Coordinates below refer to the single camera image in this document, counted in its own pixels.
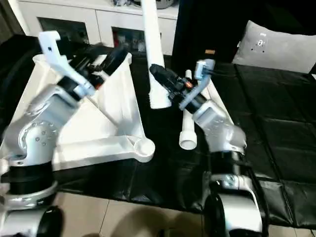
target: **cushion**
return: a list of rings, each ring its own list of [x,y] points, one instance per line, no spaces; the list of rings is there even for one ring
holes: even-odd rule
[[[316,62],[316,36],[274,32],[248,21],[233,63],[309,73]]]

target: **black cable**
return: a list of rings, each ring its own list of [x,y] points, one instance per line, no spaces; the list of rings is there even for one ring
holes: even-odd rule
[[[222,162],[224,163],[229,163],[232,165],[238,165],[238,166],[242,166],[245,167],[249,173],[249,178],[251,179],[256,194],[258,196],[259,199],[259,203],[261,204],[263,211],[265,213],[265,218],[264,221],[262,223],[262,237],[268,237],[269,236],[269,207],[268,207],[268,203],[266,201],[265,198],[265,194],[264,191],[260,185],[260,182],[258,180],[258,178],[256,177],[255,173],[253,172],[253,169],[250,165],[249,162],[247,162],[246,160],[234,160],[234,159],[230,159],[230,160],[222,160]]]
[[[256,186],[256,192],[258,195],[258,199],[259,202],[262,205],[263,211],[265,213],[265,218],[264,221],[262,223],[262,236],[263,237],[268,237],[269,236],[269,207],[268,207],[268,203],[267,200],[265,198],[265,194],[264,191],[260,185],[260,182],[258,180],[258,178],[256,177],[255,173],[253,172],[252,168],[249,169],[249,175],[251,176],[251,180],[254,183],[254,185]]]
[[[220,77],[229,77],[229,78],[234,78],[236,75],[234,74],[227,74],[225,71],[221,70],[210,70],[210,69],[204,69],[206,73],[214,76],[220,76]]]

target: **white plastic pipe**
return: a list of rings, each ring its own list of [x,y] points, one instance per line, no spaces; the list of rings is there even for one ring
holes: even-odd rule
[[[223,101],[222,98],[219,96],[216,87],[214,85],[214,83],[212,82],[212,80],[210,81],[210,83],[208,84],[208,86],[201,92],[201,94],[206,98],[206,99],[212,99],[219,107],[222,108],[222,110],[224,110],[226,112],[226,114],[228,115],[228,118],[230,120],[230,122],[232,124],[234,124],[231,116],[229,115]]]
[[[186,70],[186,78],[192,79],[191,70]],[[193,150],[197,147],[198,139],[197,134],[194,131],[194,121],[192,114],[184,110],[182,120],[182,131],[180,132],[179,145],[184,150]]]
[[[146,54],[148,68],[152,64],[164,67],[164,60],[161,48],[160,31],[156,0],[141,0],[143,19],[145,27]],[[168,99],[168,91],[163,88],[149,72],[150,92],[149,100],[152,109],[162,109],[171,106]]]

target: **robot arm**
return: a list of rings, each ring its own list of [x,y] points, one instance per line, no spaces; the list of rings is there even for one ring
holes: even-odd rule
[[[9,184],[0,210],[0,235],[20,233],[27,237],[59,236],[62,213],[51,206],[57,182],[52,159],[59,132],[79,108],[79,101],[93,95],[124,61],[127,50],[115,48],[100,65],[94,65],[102,45],[86,48],[68,64],[54,41],[57,32],[39,36],[50,65],[63,75],[57,85],[48,85],[29,104],[20,119],[7,128],[3,144],[8,150],[9,171],[1,177]]]
[[[207,85],[213,65],[212,60],[199,61],[195,77]],[[203,87],[194,87],[186,78],[159,65],[153,64],[150,71],[168,90],[170,101],[192,113],[193,120],[204,131],[213,161],[212,193],[205,204],[212,225],[210,235],[261,236],[266,230],[263,231],[252,179],[243,166],[245,133],[231,122],[220,106],[200,94]]]

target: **pipe end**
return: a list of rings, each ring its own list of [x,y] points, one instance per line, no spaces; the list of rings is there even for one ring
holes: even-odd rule
[[[198,138],[194,131],[182,131],[179,137],[179,145],[184,150],[193,150],[197,147]]]

